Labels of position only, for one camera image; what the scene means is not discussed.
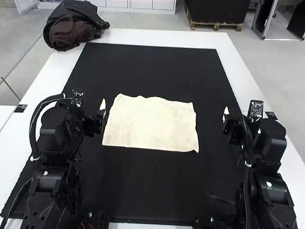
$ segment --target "white table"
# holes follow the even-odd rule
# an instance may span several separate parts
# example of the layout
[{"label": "white table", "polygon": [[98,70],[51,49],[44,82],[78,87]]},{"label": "white table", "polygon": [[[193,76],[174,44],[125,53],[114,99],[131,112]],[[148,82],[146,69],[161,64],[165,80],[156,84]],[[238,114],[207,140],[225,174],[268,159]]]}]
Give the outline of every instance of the white table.
[{"label": "white table", "polygon": [[[257,99],[264,101],[265,111],[272,111],[226,33],[110,29],[101,39],[94,42],[216,49],[241,110],[247,111],[250,100]],[[31,153],[28,133],[30,118],[35,107],[44,98],[62,92],[83,48],[84,44],[68,52],[54,52],[50,56],[21,101],[21,104],[28,104],[28,107],[22,114],[13,113],[0,132],[0,180],[5,184],[0,189],[0,209],[3,208]],[[38,122],[37,136],[39,136],[40,127],[41,122]],[[305,229],[305,198],[303,197],[305,194],[305,165],[290,139],[288,137],[286,139],[287,149],[279,172],[287,183],[295,203],[298,227]],[[20,225],[21,220],[12,220],[7,228],[17,229],[20,228]],[[112,229],[138,226],[111,224]],[[147,225],[146,227],[178,228],[160,225]]]},{"label": "white table", "polygon": [[14,112],[16,106],[12,105],[1,105],[0,106],[0,131],[6,124],[7,120],[11,116],[11,114]]}]

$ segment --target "cable tie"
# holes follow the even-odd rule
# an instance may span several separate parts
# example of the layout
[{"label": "cable tie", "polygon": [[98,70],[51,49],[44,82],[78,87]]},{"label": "cable tie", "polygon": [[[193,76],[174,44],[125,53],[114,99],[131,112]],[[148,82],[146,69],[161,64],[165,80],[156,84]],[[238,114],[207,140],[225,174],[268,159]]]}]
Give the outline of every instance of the cable tie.
[{"label": "cable tie", "polygon": [[248,164],[247,161],[244,161],[244,164],[245,164],[247,167],[249,167],[249,168],[252,167],[252,164]]}]

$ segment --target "floor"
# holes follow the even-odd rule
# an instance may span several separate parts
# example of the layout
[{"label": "floor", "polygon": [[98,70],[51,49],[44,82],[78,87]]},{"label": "floor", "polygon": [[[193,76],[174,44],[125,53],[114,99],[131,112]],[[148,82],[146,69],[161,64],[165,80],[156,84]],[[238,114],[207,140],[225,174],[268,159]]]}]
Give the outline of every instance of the floor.
[{"label": "floor", "polygon": [[[100,12],[100,16],[109,21],[112,28],[190,31],[182,1],[177,2],[176,8],[176,15]],[[0,21],[0,30],[7,31],[0,35],[0,75],[7,76],[8,83],[19,97],[23,97],[52,53],[40,37],[50,13],[50,10],[31,10],[26,15],[19,16],[16,9],[0,8],[1,18],[6,18]],[[228,33],[305,161],[305,42],[261,41],[251,30],[253,17],[253,13],[248,13],[242,32],[222,27],[218,32]],[[277,15],[272,23],[274,28],[270,29],[267,37],[291,36],[281,26],[283,22],[283,17]],[[196,31],[213,30],[205,27]],[[2,83],[0,105],[18,102]]]}]

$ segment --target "cabinet drawer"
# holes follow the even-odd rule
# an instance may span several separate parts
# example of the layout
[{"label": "cabinet drawer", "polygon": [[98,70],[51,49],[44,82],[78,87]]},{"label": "cabinet drawer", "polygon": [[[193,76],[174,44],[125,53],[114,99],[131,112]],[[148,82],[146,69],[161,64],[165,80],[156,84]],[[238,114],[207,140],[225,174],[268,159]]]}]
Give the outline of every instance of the cabinet drawer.
[{"label": "cabinet drawer", "polygon": [[106,6],[106,0],[89,0],[93,5]]},{"label": "cabinet drawer", "polygon": [[174,0],[152,0],[152,8],[154,10],[173,10]]},{"label": "cabinet drawer", "polygon": [[107,7],[127,8],[127,0],[106,0]]},{"label": "cabinet drawer", "polygon": [[131,0],[131,8],[152,9],[153,0]]}]

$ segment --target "metal frame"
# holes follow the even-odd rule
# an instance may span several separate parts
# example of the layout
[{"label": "metal frame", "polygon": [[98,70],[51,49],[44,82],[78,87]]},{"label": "metal frame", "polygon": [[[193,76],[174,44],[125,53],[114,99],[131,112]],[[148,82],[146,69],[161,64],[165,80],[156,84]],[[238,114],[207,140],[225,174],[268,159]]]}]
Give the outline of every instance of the metal frame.
[{"label": "metal frame", "polygon": [[269,13],[269,16],[268,16],[268,19],[266,20],[266,23],[265,23],[265,28],[264,28],[264,31],[263,33],[261,33],[260,31],[257,30],[257,28],[255,27],[255,24],[256,24],[256,21],[257,21],[257,17],[258,17],[258,13],[260,11],[260,8],[261,8],[261,5],[262,5],[262,0],[260,0],[258,2],[258,5],[257,5],[257,9],[256,9],[256,13],[255,13],[255,17],[254,17],[254,20],[253,20],[253,23],[252,23],[252,30],[256,33],[256,35],[263,41],[302,41],[305,37],[305,34],[303,36],[302,39],[299,39],[298,37],[296,37],[294,34],[296,39],[283,39],[283,38],[266,38],[267,36],[267,33],[268,33],[268,30],[269,30],[269,27],[270,27],[270,24],[271,24],[271,20],[273,18],[273,15],[275,13],[275,10],[276,10],[276,7],[277,7],[277,4],[278,4],[278,0],[274,0],[273,3],[272,3],[272,7],[271,7],[271,10],[270,10],[270,13]]},{"label": "metal frame", "polygon": [[10,85],[6,82],[6,80],[0,76],[0,78],[3,80],[3,82],[9,87],[9,89],[14,93],[14,95],[19,99],[19,101],[21,101],[21,99],[19,98],[19,96],[16,94],[16,92],[10,87]]}]

